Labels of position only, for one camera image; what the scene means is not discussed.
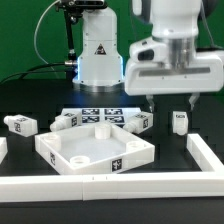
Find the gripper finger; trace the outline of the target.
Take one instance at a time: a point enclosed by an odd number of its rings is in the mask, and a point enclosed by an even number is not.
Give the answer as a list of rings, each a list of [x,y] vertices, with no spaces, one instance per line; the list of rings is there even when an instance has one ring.
[[[190,104],[190,109],[193,110],[195,103],[197,102],[197,100],[199,99],[200,94],[199,93],[193,93],[190,98],[189,98],[189,104]]]
[[[147,100],[147,102],[149,104],[150,112],[153,113],[154,112],[154,106],[155,106],[154,101],[153,101],[153,95],[147,95],[146,96],[146,100]]]

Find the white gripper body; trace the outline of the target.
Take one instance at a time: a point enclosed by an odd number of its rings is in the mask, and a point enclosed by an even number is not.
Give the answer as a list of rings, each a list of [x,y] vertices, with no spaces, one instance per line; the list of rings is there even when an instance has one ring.
[[[219,91],[224,67],[216,52],[197,53],[193,38],[147,38],[130,46],[125,70],[129,95]]]

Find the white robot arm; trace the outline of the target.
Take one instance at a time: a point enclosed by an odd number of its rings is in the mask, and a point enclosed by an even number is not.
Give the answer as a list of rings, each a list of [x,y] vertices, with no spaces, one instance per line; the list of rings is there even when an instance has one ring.
[[[113,11],[84,13],[83,52],[75,86],[102,92],[123,81],[125,92],[144,95],[150,108],[155,95],[189,93],[189,103],[194,104],[202,92],[222,89],[224,51],[195,48],[203,0],[132,0],[132,8],[152,25],[152,34],[130,46],[128,61],[117,52]]]

